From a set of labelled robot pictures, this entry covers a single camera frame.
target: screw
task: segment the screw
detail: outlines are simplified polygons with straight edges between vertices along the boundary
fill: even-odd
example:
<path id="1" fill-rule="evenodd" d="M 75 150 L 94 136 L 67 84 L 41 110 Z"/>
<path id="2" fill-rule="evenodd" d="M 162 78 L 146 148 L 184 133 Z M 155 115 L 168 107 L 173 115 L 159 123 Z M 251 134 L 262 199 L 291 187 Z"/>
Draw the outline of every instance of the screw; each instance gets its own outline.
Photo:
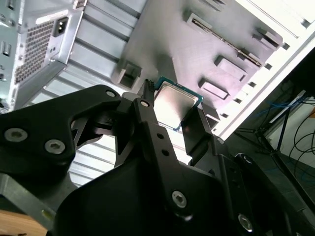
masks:
<path id="1" fill-rule="evenodd" d="M 238 221 L 247 232 L 252 232 L 252 224 L 250 220 L 243 214 L 238 215 Z"/>
<path id="2" fill-rule="evenodd" d="M 174 191 L 172 193 L 172 199 L 179 208 L 185 208 L 187 205 L 186 197 L 180 191 Z"/>
<path id="3" fill-rule="evenodd" d="M 107 91 L 106 94 L 110 97 L 115 97 L 116 95 L 112 91 Z"/>
<path id="4" fill-rule="evenodd" d="M 244 156 L 244 160 L 245 160 L 247 163 L 249 163 L 249 164 L 252 163 L 246 156 Z"/>
<path id="5" fill-rule="evenodd" d="M 52 154 L 61 154 L 65 150 L 65 145 L 60 140 L 51 139 L 45 143 L 45 149 Z"/>
<path id="6" fill-rule="evenodd" d="M 144 106 L 144 107 L 148 107 L 148 106 L 149 106 L 149 104 L 148 104 L 147 102 L 145 102 L 145 101 L 141 101 L 140 103 L 141 103 L 141 105 Z"/>
<path id="7" fill-rule="evenodd" d="M 10 19 L 10 20 L 8 20 L 8 25 L 9 26 L 14 26 L 15 22 L 12 19 Z"/>
<path id="8" fill-rule="evenodd" d="M 217 138 L 217 140 L 218 140 L 218 142 L 219 142 L 220 144 L 224 144 L 224 141 L 223 141 L 222 138 Z"/>
<path id="9" fill-rule="evenodd" d="M 5 139 L 10 142 L 21 142 L 28 137 L 28 134 L 25 130 L 20 128 L 11 128 L 5 131 L 4 133 Z"/>

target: perforated metal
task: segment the perforated metal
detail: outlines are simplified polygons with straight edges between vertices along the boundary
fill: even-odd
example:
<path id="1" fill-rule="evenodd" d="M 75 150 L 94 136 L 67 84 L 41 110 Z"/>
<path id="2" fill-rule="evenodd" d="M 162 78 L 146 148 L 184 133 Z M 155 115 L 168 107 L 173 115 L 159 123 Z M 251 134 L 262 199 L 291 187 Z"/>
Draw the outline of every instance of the perforated metal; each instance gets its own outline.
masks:
<path id="1" fill-rule="evenodd" d="M 15 83 L 26 80 L 42 68 L 53 26 L 54 21 L 49 21 L 28 29 L 24 64 L 15 71 Z"/>

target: black cable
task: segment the black cable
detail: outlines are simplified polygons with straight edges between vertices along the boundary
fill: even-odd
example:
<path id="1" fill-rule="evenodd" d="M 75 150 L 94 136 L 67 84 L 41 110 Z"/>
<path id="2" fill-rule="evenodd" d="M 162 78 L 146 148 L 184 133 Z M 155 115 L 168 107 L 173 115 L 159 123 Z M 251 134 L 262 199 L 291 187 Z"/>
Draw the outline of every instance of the black cable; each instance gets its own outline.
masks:
<path id="1" fill-rule="evenodd" d="M 264 125 L 264 123 L 266 122 L 266 120 L 267 120 L 267 118 L 268 118 L 268 116 L 269 116 L 269 113 L 270 113 L 270 111 L 271 111 L 271 108 L 272 108 L 272 105 L 270 105 L 270 107 L 269 107 L 269 109 L 268 109 L 268 111 L 267 111 L 267 113 L 266 113 L 266 116 L 265 116 L 264 120 L 262 121 L 262 123 L 260 124 L 260 126 L 258 127 L 257 130 L 261 129 L 261 127 L 262 127 L 262 126 Z"/>
<path id="2" fill-rule="evenodd" d="M 305 139 L 306 137 L 308 137 L 308 136 L 310 136 L 310 135 L 313 135 L 313 137 L 314 137 L 314 135 L 315 135 L 315 132 L 313 132 L 313 133 L 309 133 L 309 134 L 306 134 L 306 135 L 304 135 L 303 137 L 301 137 L 300 139 L 299 139 L 299 141 L 296 143 L 296 145 L 299 143 L 299 142 L 301 142 L 303 139 Z M 293 150 L 294 150 L 294 148 L 297 148 L 296 147 L 296 145 L 295 146 L 293 146 L 293 148 L 291 149 L 291 151 L 290 151 L 290 153 L 289 153 L 289 162 L 291 162 L 292 163 L 292 161 L 291 161 L 291 154 L 292 154 L 292 152 L 293 152 Z M 302 156 L 305 154 L 305 153 L 309 153 L 310 151 L 308 151 L 308 150 L 302 150 L 302 151 L 300 151 L 300 152 L 302 152 Z M 299 169 L 299 170 L 301 170 L 301 171 L 303 171 L 305 174 L 307 174 L 307 175 L 309 175 L 309 176 L 311 176 L 311 177 L 314 177 L 315 178 L 315 176 L 313 176 L 313 175 L 311 175 L 311 174 L 309 174 L 309 173 L 307 173 L 306 172 L 306 170 L 304 170 L 304 169 L 302 169 L 302 168 L 300 168 L 300 167 L 298 167 L 297 166 L 297 164 L 298 164 L 298 161 L 296 161 L 295 163 L 294 163 L 294 169 Z"/>
<path id="3" fill-rule="evenodd" d="M 309 116 L 307 116 L 307 117 L 300 123 L 300 125 L 297 127 L 297 129 L 296 129 L 296 131 L 295 131 L 294 139 L 293 139 L 293 143 L 294 143 L 294 146 L 293 146 L 293 147 L 295 147 L 295 148 L 296 148 L 297 150 L 299 150 L 300 152 L 304 152 L 304 150 L 301 150 L 301 149 L 299 149 L 299 148 L 296 146 L 296 145 L 297 145 L 297 143 L 296 143 L 296 136 L 297 136 L 297 134 L 298 134 L 298 132 L 299 132 L 299 129 L 300 129 L 301 126 L 304 124 L 304 122 L 305 122 L 311 115 L 313 115 L 313 114 L 315 114 L 315 111 L 312 112 Z"/>
<path id="4" fill-rule="evenodd" d="M 302 156 L 307 153 L 307 151 L 303 151 L 302 154 L 299 156 L 299 158 L 296 160 L 295 164 L 294 164 L 294 176 L 296 177 L 296 167 L 297 167 L 297 163 L 300 161 L 300 159 L 302 158 Z"/>

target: gray metal plate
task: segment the gray metal plate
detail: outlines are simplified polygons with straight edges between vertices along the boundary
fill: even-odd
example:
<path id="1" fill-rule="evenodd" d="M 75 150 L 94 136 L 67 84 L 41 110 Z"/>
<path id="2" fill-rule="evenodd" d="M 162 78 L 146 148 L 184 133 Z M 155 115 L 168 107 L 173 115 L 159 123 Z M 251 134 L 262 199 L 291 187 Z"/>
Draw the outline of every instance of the gray metal plate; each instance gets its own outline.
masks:
<path id="1" fill-rule="evenodd" d="M 187 10 L 196 13 L 212 26 L 212 30 L 239 49 L 266 61 L 273 53 L 252 39 L 257 28 L 273 32 L 234 0 L 226 0 L 222 11 L 215 11 L 201 0 L 151 0 L 142 13 L 137 28 L 123 53 L 123 58 L 143 68 L 141 80 L 133 87 L 137 92 L 146 78 L 157 81 L 158 58 L 173 59 L 177 83 L 204 96 L 204 102 L 216 109 L 223 107 L 248 82 L 256 69 L 237 57 L 237 51 L 211 34 L 194 30 L 184 20 Z M 214 61 L 223 56 L 248 74 L 242 81 L 217 68 Z M 198 83 L 206 79 L 227 91 L 222 100 L 203 92 Z"/>

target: wooden surface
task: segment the wooden surface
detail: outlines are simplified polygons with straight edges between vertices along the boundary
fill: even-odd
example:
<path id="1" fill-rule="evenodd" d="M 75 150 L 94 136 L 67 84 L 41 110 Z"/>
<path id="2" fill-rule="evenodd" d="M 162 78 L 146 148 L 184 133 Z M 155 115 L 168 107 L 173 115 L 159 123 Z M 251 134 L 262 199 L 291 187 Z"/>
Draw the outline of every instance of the wooden surface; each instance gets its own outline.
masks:
<path id="1" fill-rule="evenodd" d="M 0 236 L 46 236 L 47 230 L 27 215 L 0 210 Z"/>

